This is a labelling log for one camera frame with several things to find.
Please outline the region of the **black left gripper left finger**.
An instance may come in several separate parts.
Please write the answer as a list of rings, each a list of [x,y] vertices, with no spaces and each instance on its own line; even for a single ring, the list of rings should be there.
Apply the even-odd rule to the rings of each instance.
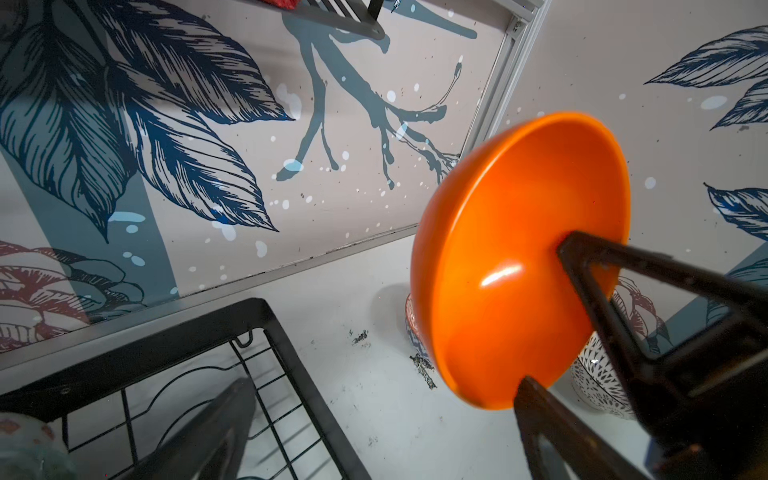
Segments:
[[[235,479],[254,413],[254,386],[239,378],[127,477]]]

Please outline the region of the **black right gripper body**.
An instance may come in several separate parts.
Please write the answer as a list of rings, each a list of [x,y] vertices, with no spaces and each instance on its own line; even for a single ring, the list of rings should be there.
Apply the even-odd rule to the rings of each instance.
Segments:
[[[730,314],[633,368],[629,397],[656,479],[767,476],[767,320]]]

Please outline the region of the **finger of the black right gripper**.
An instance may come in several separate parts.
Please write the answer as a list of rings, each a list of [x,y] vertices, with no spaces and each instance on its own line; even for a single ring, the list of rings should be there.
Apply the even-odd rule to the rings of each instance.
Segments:
[[[725,275],[583,232],[569,234],[558,255],[603,348],[632,368],[698,384],[767,357],[766,247]],[[622,270],[695,298],[666,321]]]

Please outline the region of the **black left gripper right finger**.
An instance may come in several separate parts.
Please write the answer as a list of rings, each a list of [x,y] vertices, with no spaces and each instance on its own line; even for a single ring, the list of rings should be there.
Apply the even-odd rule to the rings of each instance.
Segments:
[[[530,376],[517,387],[514,413],[534,479],[646,477]]]

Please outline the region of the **plain orange bowl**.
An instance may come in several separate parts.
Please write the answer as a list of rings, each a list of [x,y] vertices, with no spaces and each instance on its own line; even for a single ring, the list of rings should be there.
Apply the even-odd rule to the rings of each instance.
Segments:
[[[611,131],[577,112],[536,118],[459,162],[419,222],[410,266],[417,332],[450,390],[512,407],[554,384],[593,328],[557,254],[575,231],[626,244],[628,167]]]

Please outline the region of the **green patterned ceramic bowl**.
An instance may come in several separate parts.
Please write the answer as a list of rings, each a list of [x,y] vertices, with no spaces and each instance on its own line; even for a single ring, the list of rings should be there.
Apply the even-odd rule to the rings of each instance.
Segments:
[[[28,415],[1,413],[2,479],[76,479],[63,440],[47,423]]]

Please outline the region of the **orange patterned ceramic bowl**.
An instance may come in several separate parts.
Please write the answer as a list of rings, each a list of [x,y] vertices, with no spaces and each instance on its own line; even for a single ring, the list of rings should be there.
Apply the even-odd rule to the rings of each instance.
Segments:
[[[406,297],[405,322],[406,322],[407,334],[412,345],[417,350],[420,357],[429,360],[430,355],[419,336],[411,294],[408,294]]]

